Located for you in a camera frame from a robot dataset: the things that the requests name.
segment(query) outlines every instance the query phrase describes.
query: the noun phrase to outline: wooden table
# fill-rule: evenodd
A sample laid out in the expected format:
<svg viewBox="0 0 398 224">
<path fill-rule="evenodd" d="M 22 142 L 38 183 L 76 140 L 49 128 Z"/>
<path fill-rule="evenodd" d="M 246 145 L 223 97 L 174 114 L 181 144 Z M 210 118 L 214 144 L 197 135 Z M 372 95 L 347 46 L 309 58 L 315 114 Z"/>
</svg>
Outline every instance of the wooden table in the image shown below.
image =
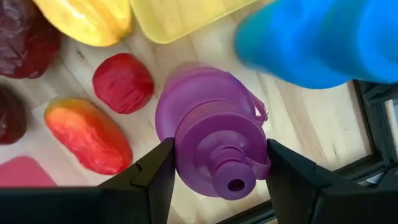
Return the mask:
<svg viewBox="0 0 398 224">
<path fill-rule="evenodd" d="M 58 185 L 98 185 L 110 176 L 84 169 L 45 127 L 43 115 L 49 101 L 58 96 L 92 101 L 122 127 L 136 161 L 159 143 L 154 111 L 167 75 L 188 61 L 205 62 L 231 72 L 267 105 L 270 119 L 263 127 L 267 137 L 320 165 L 333 170 L 370 154 L 350 83 L 329 90 L 307 90 L 247 69 L 236 59 L 232 48 L 235 28 L 261 4 L 255 3 L 167 45 L 149 41 L 138 25 L 124 42 L 108 48 L 90 47 L 65 37 L 59 56 L 43 77 L 0 77 L 1 83 L 9 83 L 23 97 L 30 111 L 29 131 L 17 144 L 0 148 L 0 162 L 24 154 L 37 160 Z M 97 66 L 120 52 L 132 53 L 142 60 L 156 82 L 152 100 L 130 115 L 111 111 L 95 96 L 91 83 Z M 268 199 L 265 181 L 258 181 L 246 198 L 229 202 L 198 195 L 177 177 L 169 222 L 215 223 Z"/>
</svg>

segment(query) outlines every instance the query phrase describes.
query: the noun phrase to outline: plastic fruit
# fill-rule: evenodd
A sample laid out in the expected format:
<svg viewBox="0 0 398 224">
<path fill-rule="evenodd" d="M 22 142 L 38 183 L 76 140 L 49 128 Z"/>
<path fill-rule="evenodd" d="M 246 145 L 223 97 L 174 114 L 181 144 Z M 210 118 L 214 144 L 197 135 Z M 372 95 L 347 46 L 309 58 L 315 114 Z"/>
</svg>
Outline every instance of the plastic fruit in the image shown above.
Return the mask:
<svg viewBox="0 0 398 224">
<path fill-rule="evenodd" d="M 61 46 L 61 33 L 31 0 L 0 0 L 0 75 L 38 78 Z"/>
<path fill-rule="evenodd" d="M 10 89 L 0 85 L 0 145 L 17 142 L 26 129 L 24 105 Z"/>
<path fill-rule="evenodd" d="M 113 45 L 131 31 L 129 0 L 33 1 L 56 28 L 88 45 Z"/>
<path fill-rule="evenodd" d="M 121 114 L 141 109 L 154 93 L 154 81 L 146 67 L 125 53 L 106 59 L 95 71 L 93 85 L 97 97 Z"/>
<path fill-rule="evenodd" d="M 44 119 L 53 135 L 80 163 L 99 174 L 117 174 L 132 162 L 120 128 L 85 100 L 63 98 L 49 104 Z"/>
</svg>

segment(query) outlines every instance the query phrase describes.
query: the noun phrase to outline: red fruit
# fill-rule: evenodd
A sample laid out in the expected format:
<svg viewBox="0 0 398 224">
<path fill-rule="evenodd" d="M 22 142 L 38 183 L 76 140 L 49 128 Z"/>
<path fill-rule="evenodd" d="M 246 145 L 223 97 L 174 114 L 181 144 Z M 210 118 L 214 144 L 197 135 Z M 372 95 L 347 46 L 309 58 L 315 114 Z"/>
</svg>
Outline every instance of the red fruit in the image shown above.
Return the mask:
<svg viewBox="0 0 398 224">
<path fill-rule="evenodd" d="M 106 59 L 95 71 L 93 85 L 97 97 L 121 114 L 141 109 L 154 93 L 150 73 L 131 54 Z"/>
<path fill-rule="evenodd" d="M 0 85 L 0 146 L 18 142 L 26 129 L 24 105 L 8 87 Z"/>
<path fill-rule="evenodd" d="M 42 76 L 59 51 L 60 38 L 31 0 L 0 0 L 0 75 Z"/>
<path fill-rule="evenodd" d="M 129 142 L 119 126 L 85 100 L 57 99 L 45 110 L 44 120 L 53 135 L 89 170 L 113 175 L 132 162 Z"/>
</svg>

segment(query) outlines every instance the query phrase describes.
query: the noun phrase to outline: yellow fruit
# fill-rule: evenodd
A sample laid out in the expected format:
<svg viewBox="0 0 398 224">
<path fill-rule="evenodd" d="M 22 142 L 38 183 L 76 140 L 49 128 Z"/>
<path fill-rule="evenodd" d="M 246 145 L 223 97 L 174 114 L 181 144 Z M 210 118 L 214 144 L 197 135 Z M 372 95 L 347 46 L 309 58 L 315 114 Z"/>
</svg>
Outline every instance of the yellow fruit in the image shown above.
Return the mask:
<svg viewBox="0 0 398 224">
<path fill-rule="evenodd" d="M 33 1 L 56 28 L 88 45 L 113 45 L 131 31 L 129 0 Z"/>
</svg>

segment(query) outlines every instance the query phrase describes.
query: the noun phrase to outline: red-orange mango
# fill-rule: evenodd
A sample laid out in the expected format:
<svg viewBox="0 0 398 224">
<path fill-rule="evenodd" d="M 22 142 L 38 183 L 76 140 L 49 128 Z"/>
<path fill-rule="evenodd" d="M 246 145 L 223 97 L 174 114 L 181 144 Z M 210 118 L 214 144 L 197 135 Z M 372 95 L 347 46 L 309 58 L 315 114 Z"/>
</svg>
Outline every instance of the red-orange mango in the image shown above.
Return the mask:
<svg viewBox="0 0 398 224">
<path fill-rule="evenodd" d="M 119 126 L 88 101 L 57 99 L 47 107 L 44 120 L 87 169 L 113 175 L 130 166 L 132 151 Z"/>
</svg>

